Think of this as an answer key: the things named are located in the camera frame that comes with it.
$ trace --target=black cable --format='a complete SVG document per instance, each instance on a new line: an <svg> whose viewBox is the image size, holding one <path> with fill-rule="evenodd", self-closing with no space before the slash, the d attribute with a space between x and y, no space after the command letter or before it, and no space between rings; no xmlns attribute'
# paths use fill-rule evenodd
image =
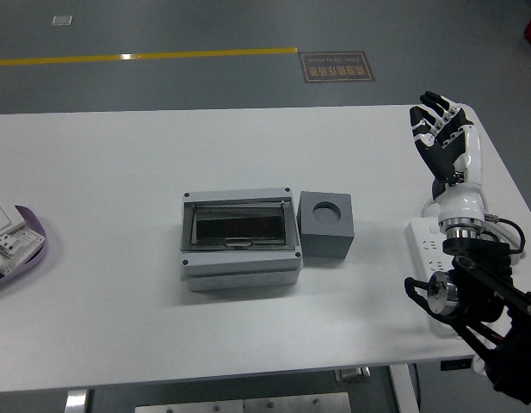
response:
<svg viewBox="0 0 531 413"><path fill-rule="evenodd" d="M420 411L420 408L422 406L422 391L420 389L420 377L418 377L418 366L416 363L412 363L412 366L414 367L414 373L417 376L417 404L418 404L418 411Z"/></svg>
<svg viewBox="0 0 531 413"><path fill-rule="evenodd" d="M521 254L523 252L523 249L525 248L525 234L523 233L522 228L520 228L518 224L513 221L510 221L509 219L499 218L498 222L502 222L503 224L508 224L516 228L517 232L520 234L520 248L518 250L510 250L509 252L510 254Z"/></svg>
<svg viewBox="0 0 531 413"><path fill-rule="evenodd" d="M491 231L483 231L481 232L482 234L485 234L485 235L488 235L489 237L492 237L493 241L496 241L498 243L500 243L500 239L498 239L497 237L497 234L495 234L494 232L491 232Z"/></svg>

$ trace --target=power strip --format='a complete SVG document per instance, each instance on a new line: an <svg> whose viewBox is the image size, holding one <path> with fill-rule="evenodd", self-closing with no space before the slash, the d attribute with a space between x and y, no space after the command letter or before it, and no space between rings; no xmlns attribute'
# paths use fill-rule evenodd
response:
<svg viewBox="0 0 531 413"><path fill-rule="evenodd" d="M446 237L439 230L437 217L412 219L406 227L406 236L418 280L429 281L435 271L448 271L453 268L453 257L443 252L443 241ZM440 336L457 336L448 325L433 318L430 320L433 330Z"/></svg>

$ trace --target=electrical distribution box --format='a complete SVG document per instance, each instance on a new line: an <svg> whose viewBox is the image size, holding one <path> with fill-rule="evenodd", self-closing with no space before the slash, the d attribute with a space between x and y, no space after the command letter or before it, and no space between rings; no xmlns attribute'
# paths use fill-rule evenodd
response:
<svg viewBox="0 0 531 413"><path fill-rule="evenodd" d="M182 214L181 275L191 291L297 282L290 188L186 193Z"/></svg>

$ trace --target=gray foam block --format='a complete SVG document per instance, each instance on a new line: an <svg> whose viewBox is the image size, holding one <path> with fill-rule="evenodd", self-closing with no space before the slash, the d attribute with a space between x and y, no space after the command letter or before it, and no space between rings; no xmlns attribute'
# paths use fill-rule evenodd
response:
<svg viewBox="0 0 531 413"><path fill-rule="evenodd" d="M303 256L346 257L355 237L351 195L303 191L297 219Z"/></svg>

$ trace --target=yellow floor line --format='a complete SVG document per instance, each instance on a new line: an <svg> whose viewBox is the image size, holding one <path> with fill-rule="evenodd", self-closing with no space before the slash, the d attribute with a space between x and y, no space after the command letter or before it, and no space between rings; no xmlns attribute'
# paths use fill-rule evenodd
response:
<svg viewBox="0 0 531 413"><path fill-rule="evenodd" d="M55 58L1 59L0 66L49 65L57 63L106 62L112 60L183 59L214 56L247 56L252 54L297 53L295 47L270 47L264 49L199 50L192 52L159 52L135 54L101 54L95 56L64 56Z"/></svg>

